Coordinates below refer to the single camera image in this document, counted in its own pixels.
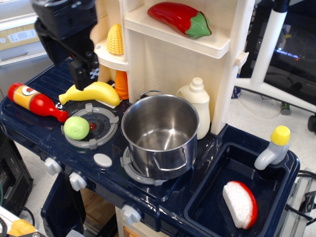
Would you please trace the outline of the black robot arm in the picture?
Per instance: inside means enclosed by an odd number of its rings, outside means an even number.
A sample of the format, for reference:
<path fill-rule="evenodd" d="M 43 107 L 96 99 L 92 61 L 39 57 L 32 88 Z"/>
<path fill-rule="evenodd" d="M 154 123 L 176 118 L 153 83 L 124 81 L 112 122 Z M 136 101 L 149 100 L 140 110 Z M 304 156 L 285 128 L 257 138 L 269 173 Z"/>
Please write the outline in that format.
<path fill-rule="evenodd" d="M 93 0 L 33 0 L 38 18 L 35 29 L 54 64 L 70 57 L 69 69 L 76 89 L 96 82 L 99 62 L 90 33 L 97 24 Z"/>

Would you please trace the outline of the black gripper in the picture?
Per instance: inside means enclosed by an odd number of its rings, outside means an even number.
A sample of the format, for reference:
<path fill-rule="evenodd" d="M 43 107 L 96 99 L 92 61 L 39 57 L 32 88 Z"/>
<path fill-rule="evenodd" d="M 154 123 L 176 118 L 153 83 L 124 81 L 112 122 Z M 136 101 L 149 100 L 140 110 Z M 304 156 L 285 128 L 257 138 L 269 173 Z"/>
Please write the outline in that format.
<path fill-rule="evenodd" d="M 99 76 L 98 56 L 92 51 L 85 52 L 83 58 L 72 58 L 68 65 L 78 90 L 84 90 L 86 87 L 86 77 L 97 79 Z"/>

